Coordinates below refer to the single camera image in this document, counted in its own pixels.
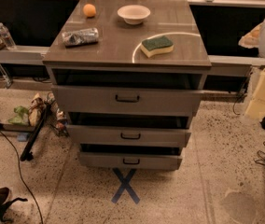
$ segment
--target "plastic bottle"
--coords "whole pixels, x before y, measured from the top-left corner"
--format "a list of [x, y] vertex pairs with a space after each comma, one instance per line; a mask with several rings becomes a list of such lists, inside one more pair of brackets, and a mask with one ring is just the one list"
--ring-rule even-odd
[[0, 35], [7, 47], [7, 49], [17, 49], [17, 46], [14, 43], [14, 40], [10, 34], [10, 31], [6, 26], [0, 22]]

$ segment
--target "speckled floor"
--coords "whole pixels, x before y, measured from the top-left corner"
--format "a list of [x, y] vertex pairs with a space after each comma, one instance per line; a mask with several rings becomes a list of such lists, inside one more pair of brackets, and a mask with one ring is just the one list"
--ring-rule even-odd
[[[15, 106], [28, 106], [37, 92], [44, 98], [49, 92], [48, 85], [30, 82], [2, 87], [0, 82], [3, 123], [14, 116]], [[234, 101], [206, 95], [180, 169], [136, 170], [129, 183], [134, 193], [125, 189], [118, 199], [114, 196], [121, 182], [114, 171], [80, 165], [78, 147], [69, 137], [58, 137], [49, 119], [32, 148], [34, 159], [21, 162], [23, 180], [39, 203], [44, 223], [264, 224], [265, 166], [254, 160], [259, 150], [265, 152], [265, 131], [242, 115], [246, 102], [236, 104], [234, 111], [241, 114], [236, 115]], [[17, 141], [17, 133], [6, 135], [21, 154], [26, 143]], [[120, 172], [126, 177], [130, 170]], [[28, 199], [14, 203], [6, 217], [14, 223], [40, 223], [35, 202], [21, 182], [16, 152], [0, 134], [1, 187], [9, 187], [12, 198]]]

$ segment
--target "blue tape x mark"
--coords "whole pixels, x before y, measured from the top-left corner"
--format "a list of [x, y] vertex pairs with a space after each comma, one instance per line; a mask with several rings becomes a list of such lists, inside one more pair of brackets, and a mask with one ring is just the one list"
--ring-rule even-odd
[[116, 194], [114, 195], [114, 197], [112, 198], [112, 202], [113, 203], [117, 203], [117, 201], [119, 200], [120, 196], [122, 195], [122, 192], [124, 190], [127, 190], [127, 192], [130, 194], [130, 196], [132, 197], [134, 203], [138, 204], [140, 202], [139, 197], [136, 195], [136, 193], [134, 192], [134, 190], [132, 189], [131, 185], [130, 185], [130, 181], [135, 173], [135, 169], [131, 169], [131, 171], [127, 174], [126, 177], [123, 177], [121, 171], [118, 168], [114, 168], [113, 169], [115, 175], [118, 177], [118, 179], [121, 182], [121, 186], [119, 187], [118, 191], [116, 192]]

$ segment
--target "sponge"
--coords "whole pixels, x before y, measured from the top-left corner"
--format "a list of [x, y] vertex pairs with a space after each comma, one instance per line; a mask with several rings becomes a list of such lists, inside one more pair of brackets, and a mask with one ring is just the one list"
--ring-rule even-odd
[[149, 58], [163, 53], [169, 53], [174, 49], [173, 42], [165, 35], [142, 41], [141, 51]]

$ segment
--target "bowl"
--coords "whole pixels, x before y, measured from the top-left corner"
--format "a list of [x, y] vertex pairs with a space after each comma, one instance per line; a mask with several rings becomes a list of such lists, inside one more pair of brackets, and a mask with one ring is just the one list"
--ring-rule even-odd
[[130, 25], [141, 24], [150, 15], [150, 10], [141, 5], [128, 5], [118, 10], [118, 15]]

